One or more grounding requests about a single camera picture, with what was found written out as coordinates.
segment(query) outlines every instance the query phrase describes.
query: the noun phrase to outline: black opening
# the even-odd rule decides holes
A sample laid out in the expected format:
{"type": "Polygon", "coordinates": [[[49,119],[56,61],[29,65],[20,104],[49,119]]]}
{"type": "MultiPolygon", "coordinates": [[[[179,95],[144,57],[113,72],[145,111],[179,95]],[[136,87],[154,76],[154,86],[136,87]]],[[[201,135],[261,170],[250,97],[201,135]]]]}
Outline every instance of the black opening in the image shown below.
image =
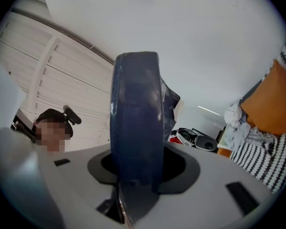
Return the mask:
{"type": "MultiPolygon", "coordinates": [[[[101,160],[101,165],[104,169],[108,170],[113,174],[117,174],[117,171],[114,167],[111,154],[105,156],[101,160]]],[[[162,182],[169,181],[176,176],[180,175],[185,170],[185,160],[180,155],[171,151],[170,149],[164,147],[163,152],[163,175],[162,182]]]]}
{"type": "Polygon", "coordinates": [[[111,172],[115,175],[117,174],[116,169],[115,169],[114,164],[113,164],[113,161],[112,161],[111,154],[102,158],[101,165],[104,169],[108,170],[109,172],[111,172]]]}
{"type": "Polygon", "coordinates": [[[108,216],[109,218],[124,224],[124,216],[122,213],[122,208],[117,194],[118,188],[115,187],[112,191],[112,196],[110,199],[104,200],[97,209],[100,213],[108,216]]]}
{"type": "Polygon", "coordinates": [[[60,160],[55,160],[55,161],[54,161],[54,164],[55,164],[56,166],[62,166],[62,165],[67,164],[67,163],[69,163],[69,162],[71,162],[71,161],[68,160],[68,159],[66,159],[66,158],[63,158],[63,159],[60,159],[60,160]]]}
{"type": "Polygon", "coordinates": [[[162,182],[169,181],[180,175],[185,170],[185,165],[184,158],[164,147],[162,182]]]}
{"type": "Polygon", "coordinates": [[[244,216],[249,214],[259,205],[255,198],[240,182],[227,184],[226,188],[229,190],[244,216]]]}

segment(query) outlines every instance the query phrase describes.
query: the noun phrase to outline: red object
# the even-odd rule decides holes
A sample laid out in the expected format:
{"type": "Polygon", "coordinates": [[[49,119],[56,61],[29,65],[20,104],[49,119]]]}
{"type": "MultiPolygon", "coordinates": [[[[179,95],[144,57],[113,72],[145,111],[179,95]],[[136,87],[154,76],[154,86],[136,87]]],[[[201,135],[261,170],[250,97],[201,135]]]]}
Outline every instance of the red object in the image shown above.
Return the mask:
{"type": "Polygon", "coordinates": [[[179,144],[183,144],[182,142],[180,142],[180,140],[175,136],[170,138],[170,142],[171,143],[179,143],[179,144]]]}

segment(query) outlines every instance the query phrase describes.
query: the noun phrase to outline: white paneled door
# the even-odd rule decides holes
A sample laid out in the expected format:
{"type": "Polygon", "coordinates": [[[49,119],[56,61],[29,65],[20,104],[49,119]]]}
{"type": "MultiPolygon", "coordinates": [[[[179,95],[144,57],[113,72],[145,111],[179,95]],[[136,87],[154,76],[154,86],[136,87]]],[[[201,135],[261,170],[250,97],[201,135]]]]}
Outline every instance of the white paneled door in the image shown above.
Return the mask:
{"type": "Polygon", "coordinates": [[[20,109],[33,122],[69,105],[82,119],[66,151],[110,142],[113,65],[59,31],[10,12],[0,33],[0,62],[26,93],[20,109]]]}

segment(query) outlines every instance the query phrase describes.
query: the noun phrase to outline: dark hair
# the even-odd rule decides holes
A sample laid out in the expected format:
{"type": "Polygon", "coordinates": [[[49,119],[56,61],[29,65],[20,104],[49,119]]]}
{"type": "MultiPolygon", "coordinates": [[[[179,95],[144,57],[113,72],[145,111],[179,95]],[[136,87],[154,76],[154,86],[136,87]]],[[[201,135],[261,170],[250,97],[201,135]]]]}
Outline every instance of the dark hair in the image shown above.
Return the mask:
{"type": "Polygon", "coordinates": [[[45,112],[41,113],[36,119],[35,123],[39,123],[41,120],[51,119],[53,122],[65,123],[65,132],[66,134],[70,134],[70,137],[73,136],[73,129],[70,123],[67,121],[66,116],[55,110],[55,109],[47,109],[45,112]]]}

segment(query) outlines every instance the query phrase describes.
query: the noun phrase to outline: person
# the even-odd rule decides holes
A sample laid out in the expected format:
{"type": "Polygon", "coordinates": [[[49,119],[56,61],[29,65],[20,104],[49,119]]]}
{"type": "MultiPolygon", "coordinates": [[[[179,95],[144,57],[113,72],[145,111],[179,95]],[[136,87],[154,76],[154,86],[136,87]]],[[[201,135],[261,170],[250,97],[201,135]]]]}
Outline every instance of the person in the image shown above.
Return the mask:
{"type": "Polygon", "coordinates": [[[36,145],[46,147],[48,152],[63,152],[65,141],[73,136],[73,129],[66,116],[55,110],[47,109],[34,122],[36,145]]]}

